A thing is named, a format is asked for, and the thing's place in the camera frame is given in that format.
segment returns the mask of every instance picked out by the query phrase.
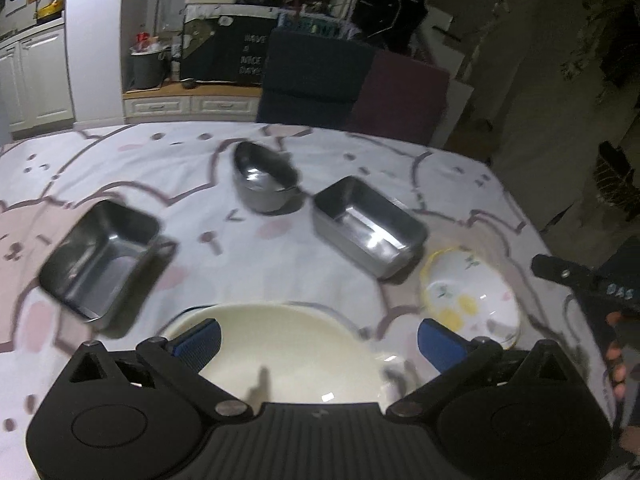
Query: white shelf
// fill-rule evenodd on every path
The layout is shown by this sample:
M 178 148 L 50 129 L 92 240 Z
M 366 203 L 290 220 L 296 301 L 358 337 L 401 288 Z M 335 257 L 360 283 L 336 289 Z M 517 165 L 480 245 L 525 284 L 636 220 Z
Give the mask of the white shelf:
M 233 5 L 237 0 L 185 0 L 184 3 L 189 5 L 206 5 L 206 4 L 230 4 Z

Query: maroon cloth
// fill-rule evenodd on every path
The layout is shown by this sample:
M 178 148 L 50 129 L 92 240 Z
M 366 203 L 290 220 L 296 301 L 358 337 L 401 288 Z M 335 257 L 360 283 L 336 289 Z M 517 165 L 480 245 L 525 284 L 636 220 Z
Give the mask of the maroon cloth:
M 380 50 L 344 129 L 426 146 L 447 108 L 448 87 L 446 70 Z

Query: drawer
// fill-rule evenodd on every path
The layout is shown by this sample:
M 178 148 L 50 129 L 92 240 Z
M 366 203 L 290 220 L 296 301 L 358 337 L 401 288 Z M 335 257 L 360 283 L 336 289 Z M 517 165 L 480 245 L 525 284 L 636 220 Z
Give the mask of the drawer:
M 233 96 L 196 96 L 191 98 L 191 112 L 226 116 L 254 116 L 258 98 Z
M 124 102 L 127 117 L 188 114 L 191 111 L 190 98 L 185 96 L 127 99 Z

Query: gray trash bin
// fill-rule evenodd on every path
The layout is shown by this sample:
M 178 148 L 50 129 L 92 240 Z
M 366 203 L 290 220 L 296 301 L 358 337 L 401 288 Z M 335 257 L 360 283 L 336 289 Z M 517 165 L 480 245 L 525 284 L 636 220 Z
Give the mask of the gray trash bin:
M 160 85 L 167 74 L 169 55 L 166 50 L 131 52 L 133 88 L 146 90 Z

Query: table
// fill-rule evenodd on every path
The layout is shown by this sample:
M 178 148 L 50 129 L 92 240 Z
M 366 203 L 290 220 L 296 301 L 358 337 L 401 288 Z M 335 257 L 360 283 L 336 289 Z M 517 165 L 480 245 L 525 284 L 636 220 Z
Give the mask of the table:
M 559 341 L 612 419 L 606 368 L 577 301 L 571 290 L 533 277 L 530 260 L 546 247 L 484 164 L 304 126 L 147 123 L 38 137 L 0 153 L 0 478 L 36 478 L 24 447 L 28 423 L 82 341 L 132 349 L 193 306 L 279 301 L 318 308 L 343 319 L 375 351 L 407 359 L 416 383 L 436 375 L 415 342 L 424 317 L 417 271 L 401 285 L 378 283 L 317 238 L 309 200 L 286 216 L 249 211 L 231 179 L 233 145 L 243 139 L 290 153 L 309 194 L 355 174 L 403 202 L 430 230 L 426 254 L 454 245 L 474 250 L 517 295 L 524 325 L 518 346 Z M 119 336 L 92 333 L 36 281 L 55 245 L 106 198 L 161 219 L 174 254 Z

